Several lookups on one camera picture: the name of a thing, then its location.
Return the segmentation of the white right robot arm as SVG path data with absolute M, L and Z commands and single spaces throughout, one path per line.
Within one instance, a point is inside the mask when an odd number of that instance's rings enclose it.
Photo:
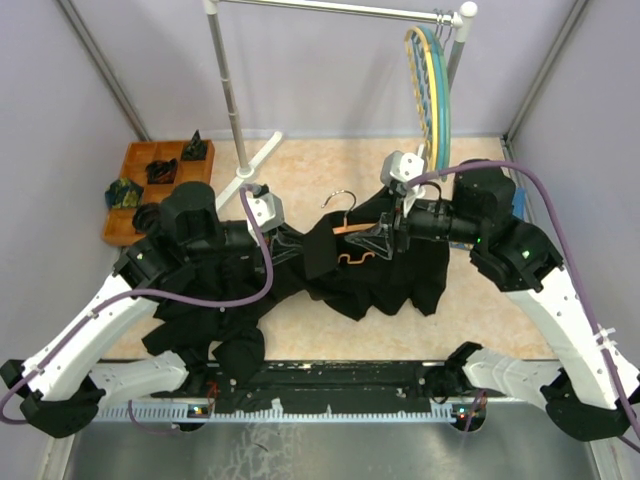
M 534 363 L 465 342 L 427 373 L 433 395 L 492 390 L 543 410 L 576 440 L 623 437 L 639 427 L 639 370 L 596 321 L 564 236 L 549 237 L 514 214 L 514 168 L 466 161 L 449 170 L 451 198 L 428 200 L 424 190 L 436 174 L 416 155 L 394 153 L 380 175 L 390 206 L 347 239 L 384 259 L 414 240 L 468 245 L 471 264 L 534 322 L 556 356 Z

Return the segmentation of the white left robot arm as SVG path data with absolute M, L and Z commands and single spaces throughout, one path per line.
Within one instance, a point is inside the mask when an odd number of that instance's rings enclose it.
M 145 395 L 197 396 L 210 358 L 237 384 L 257 373 L 264 339 L 248 320 L 302 236 L 267 186 L 243 186 L 240 200 L 244 218 L 223 221 L 213 188 L 191 181 L 156 206 L 146 235 L 71 323 L 38 353 L 2 365 L 21 424 L 64 438 Z

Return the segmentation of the black t-shirt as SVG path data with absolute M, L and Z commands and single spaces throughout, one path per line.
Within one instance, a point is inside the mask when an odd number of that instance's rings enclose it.
M 274 283 L 261 312 L 306 292 L 355 321 L 372 307 L 393 316 L 407 301 L 424 316 L 434 314 L 446 289 L 449 245 L 418 239 L 390 260 L 366 257 L 364 249 L 333 233 L 344 216 L 327 213 L 304 234 L 287 230 L 285 241 L 300 244 L 302 251 L 274 266 Z

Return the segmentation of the orange hanger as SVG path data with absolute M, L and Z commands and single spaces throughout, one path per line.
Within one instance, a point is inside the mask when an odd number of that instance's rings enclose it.
M 347 243 L 362 248 L 364 253 L 358 259 L 349 253 L 341 253 L 338 255 L 338 262 L 355 266 L 362 265 L 367 260 L 376 257 L 386 261 L 391 260 L 394 249 L 391 221 L 388 214 L 383 213 L 376 223 L 350 224 L 349 215 L 357 204 L 357 197 L 349 190 L 332 192 L 321 207 L 325 208 L 334 197 L 343 194 L 351 197 L 352 204 L 343 213 L 342 225 L 333 228 L 333 234 L 342 236 Z

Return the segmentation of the white clothes rack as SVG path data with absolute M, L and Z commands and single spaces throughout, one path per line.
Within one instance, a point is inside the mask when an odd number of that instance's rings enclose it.
M 435 33 L 436 38 L 440 41 L 444 50 L 451 94 L 451 87 L 467 38 L 478 14 L 478 5 L 475 2 L 466 1 L 458 10 L 449 13 L 442 11 L 434 13 L 415 12 L 327 1 L 260 1 L 258 4 L 260 6 L 276 8 L 415 21 L 417 25 L 407 31 L 404 43 L 410 65 L 413 90 L 416 97 L 416 108 L 419 112 L 421 130 L 423 132 L 423 141 L 419 146 L 418 155 L 427 161 L 427 169 L 429 171 L 437 172 L 440 177 L 444 175 L 445 169 L 440 171 L 435 170 L 440 137 L 438 97 L 441 92 L 440 87 L 436 84 L 436 79 L 440 73 L 440 68 L 438 60 L 432 54 L 430 44 L 426 37 L 426 30 L 431 29 Z M 243 132 L 240 126 L 239 110 L 235 101 L 222 38 L 218 3 L 216 1 L 205 1 L 203 5 L 215 50 L 232 138 L 238 157 L 238 167 L 235 177 L 217 196 L 217 207 L 221 209 L 232 200 L 244 183 L 255 178 L 260 167 L 281 144 L 283 133 L 280 131 L 274 132 L 258 153 L 251 158 L 247 156 Z

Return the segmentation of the black button-up shirt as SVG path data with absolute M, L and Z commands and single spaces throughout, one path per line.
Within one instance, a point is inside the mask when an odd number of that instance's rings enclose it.
M 257 293 L 265 283 L 262 268 L 247 260 L 224 262 L 214 276 L 189 283 L 183 294 L 206 300 L 236 300 Z M 257 305 L 203 308 L 164 300 L 154 317 L 161 324 L 143 337 L 151 355 L 172 351 L 186 364 L 187 379 L 176 389 L 181 396 L 195 395 L 213 379 L 208 368 L 214 356 L 223 375 L 242 385 L 259 370 L 265 358 L 264 335 L 257 327 Z

